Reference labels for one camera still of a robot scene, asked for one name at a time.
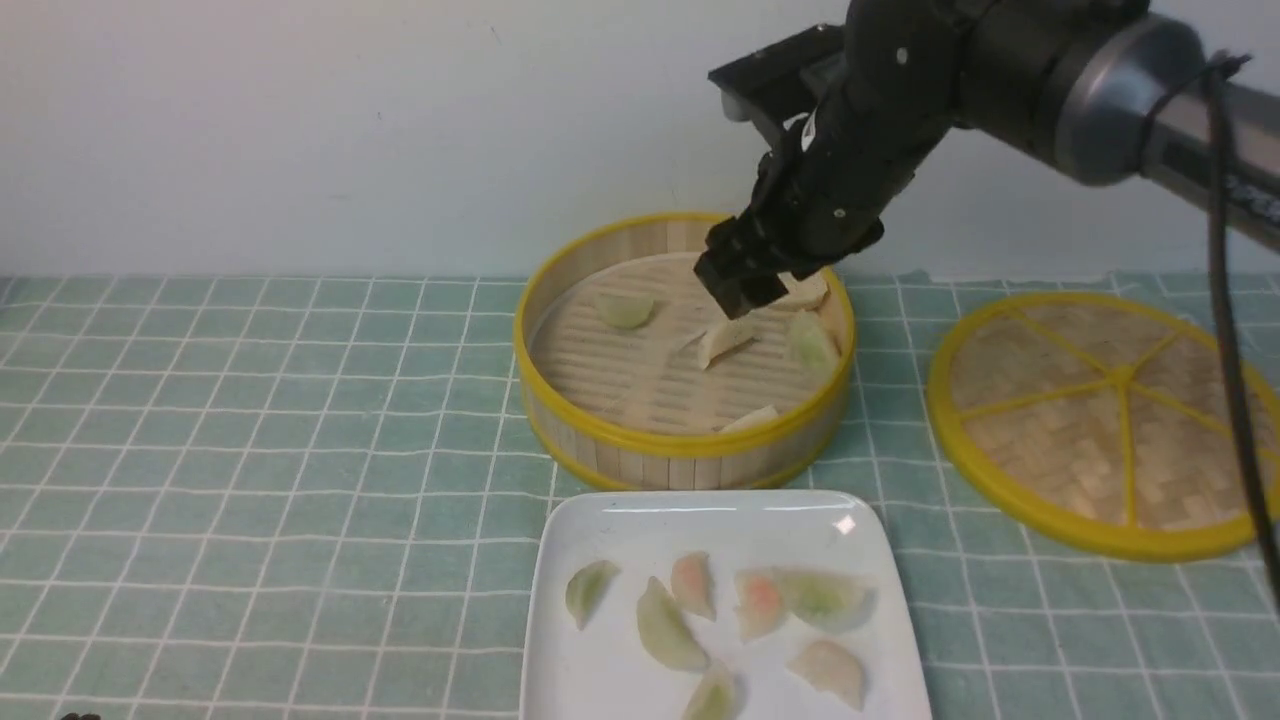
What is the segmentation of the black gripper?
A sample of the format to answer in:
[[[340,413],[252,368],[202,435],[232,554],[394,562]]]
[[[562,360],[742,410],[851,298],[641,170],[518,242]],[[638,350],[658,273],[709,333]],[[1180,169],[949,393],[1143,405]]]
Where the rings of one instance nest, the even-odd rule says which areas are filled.
[[[709,229],[694,265],[730,320],[783,297],[781,272],[876,243],[884,209],[951,128],[945,94],[916,95],[846,60],[773,79],[739,105],[771,155],[749,205]]]

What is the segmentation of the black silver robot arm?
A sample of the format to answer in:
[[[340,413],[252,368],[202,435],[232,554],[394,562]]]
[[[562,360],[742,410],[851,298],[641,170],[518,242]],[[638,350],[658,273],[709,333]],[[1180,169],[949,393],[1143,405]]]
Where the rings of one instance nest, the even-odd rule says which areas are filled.
[[[878,242],[882,211],[954,128],[1084,186],[1140,176],[1277,247],[1277,97],[1235,85],[1147,1],[852,1],[714,69],[724,114],[765,138],[745,209],[694,272],[736,319]]]

